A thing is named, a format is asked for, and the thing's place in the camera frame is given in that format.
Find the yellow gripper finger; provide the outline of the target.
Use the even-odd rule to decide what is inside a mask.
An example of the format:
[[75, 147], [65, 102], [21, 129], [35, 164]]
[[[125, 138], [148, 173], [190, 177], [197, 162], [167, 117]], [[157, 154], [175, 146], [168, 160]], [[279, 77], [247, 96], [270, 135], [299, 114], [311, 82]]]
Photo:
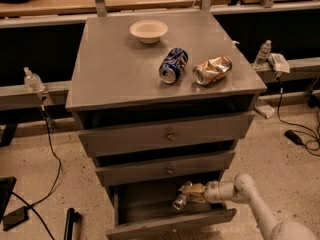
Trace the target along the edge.
[[203, 196], [195, 196], [189, 195], [187, 197], [188, 202], [195, 202], [195, 203], [207, 203], [206, 199]]
[[187, 185], [184, 187], [183, 192], [187, 195], [201, 195], [205, 191], [205, 186], [201, 183], [194, 185]]

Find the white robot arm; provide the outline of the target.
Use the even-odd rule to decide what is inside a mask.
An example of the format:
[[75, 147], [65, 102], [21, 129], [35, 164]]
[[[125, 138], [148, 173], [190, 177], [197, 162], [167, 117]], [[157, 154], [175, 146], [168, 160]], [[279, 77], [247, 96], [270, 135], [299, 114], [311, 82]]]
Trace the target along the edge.
[[280, 221], [259, 194], [255, 180], [248, 174], [238, 174], [233, 181], [210, 181], [181, 188], [186, 199], [193, 202], [245, 202], [251, 208], [264, 240], [318, 240], [306, 226], [295, 221]]

